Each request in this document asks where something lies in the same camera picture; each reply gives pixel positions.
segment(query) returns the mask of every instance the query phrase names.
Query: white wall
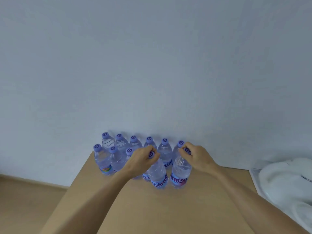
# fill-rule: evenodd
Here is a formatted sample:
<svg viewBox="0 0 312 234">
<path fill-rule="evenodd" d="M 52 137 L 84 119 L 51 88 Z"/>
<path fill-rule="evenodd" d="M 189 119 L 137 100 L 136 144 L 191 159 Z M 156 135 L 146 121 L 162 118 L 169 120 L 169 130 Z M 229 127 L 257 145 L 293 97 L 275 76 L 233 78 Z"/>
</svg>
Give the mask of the white wall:
<svg viewBox="0 0 312 234">
<path fill-rule="evenodd" d="M 0 0 L 0 173 L 70 185 L 101 133 L 312 154 L 312 0 Z"/>
</svg>

